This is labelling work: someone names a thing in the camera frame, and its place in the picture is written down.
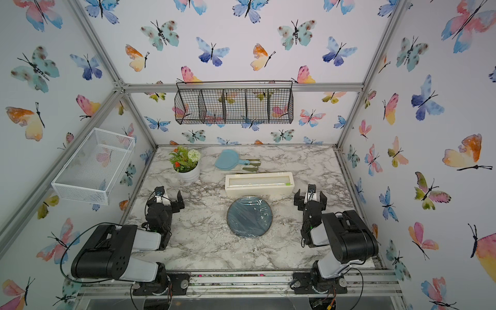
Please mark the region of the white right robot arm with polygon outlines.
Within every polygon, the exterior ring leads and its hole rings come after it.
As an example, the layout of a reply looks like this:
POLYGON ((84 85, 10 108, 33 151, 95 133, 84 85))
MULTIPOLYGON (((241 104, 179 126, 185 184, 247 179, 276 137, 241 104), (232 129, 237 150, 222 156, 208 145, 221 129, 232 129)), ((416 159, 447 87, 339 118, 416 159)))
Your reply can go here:
POLYGON ((307 192, 294 195, 294 205, 303 212, 300 230, 302 247, 329 246, 330 252, 317 260, 311 274, 318 280, 335 279, 354 265, 363 265, 378 255, 378 241, 355 210, 326 213, 328 198, 308 185, 307 192))

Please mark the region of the cream plastic wrap dispenser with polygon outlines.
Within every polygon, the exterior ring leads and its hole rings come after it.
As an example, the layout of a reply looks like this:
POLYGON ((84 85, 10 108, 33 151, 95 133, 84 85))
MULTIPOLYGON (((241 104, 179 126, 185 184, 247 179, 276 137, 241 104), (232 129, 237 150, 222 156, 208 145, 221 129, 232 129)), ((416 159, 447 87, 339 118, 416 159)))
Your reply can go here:
POLYGON ((290 195, 295 187, 292 173, 229 174, 225 180, 227 196, 290 195))

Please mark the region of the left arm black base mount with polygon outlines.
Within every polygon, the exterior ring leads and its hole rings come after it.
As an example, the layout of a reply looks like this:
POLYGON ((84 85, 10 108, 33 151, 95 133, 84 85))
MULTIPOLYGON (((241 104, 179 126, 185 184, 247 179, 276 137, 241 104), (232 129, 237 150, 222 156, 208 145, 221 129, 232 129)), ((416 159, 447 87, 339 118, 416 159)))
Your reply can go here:
POLYGON ((138 297, 185 296, 190 280, 187 273, 162 273, 153 282, 138 282, 131 292, 138 297))

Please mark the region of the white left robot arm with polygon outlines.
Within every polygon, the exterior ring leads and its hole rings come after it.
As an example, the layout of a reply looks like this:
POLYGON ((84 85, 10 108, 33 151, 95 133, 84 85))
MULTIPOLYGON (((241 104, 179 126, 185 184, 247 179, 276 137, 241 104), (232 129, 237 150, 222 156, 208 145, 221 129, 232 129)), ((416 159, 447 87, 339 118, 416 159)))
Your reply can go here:
POLYGON ((80 279, 161 282, 159 263, 133 258, 138 251, 162 251, 172 236, 173 214, 185 208, 180 191, 167 197, 165 187, 156 187, 147 200, 145 223, 123 225, 102 223, 81 248, 71 265, 71 275, 80 279))

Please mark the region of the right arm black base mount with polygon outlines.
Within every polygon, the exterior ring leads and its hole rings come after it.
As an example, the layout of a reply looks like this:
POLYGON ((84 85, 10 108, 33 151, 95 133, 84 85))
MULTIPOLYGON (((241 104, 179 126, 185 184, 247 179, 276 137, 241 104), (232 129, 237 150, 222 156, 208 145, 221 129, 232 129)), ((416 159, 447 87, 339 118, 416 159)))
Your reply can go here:
POLYGON ((310 294, 346 294, 347 284, 343 276, 338 278, 325 279, 312 272, 293 273, 293 279, 289 283, 289 288, 296 295, 310 294))

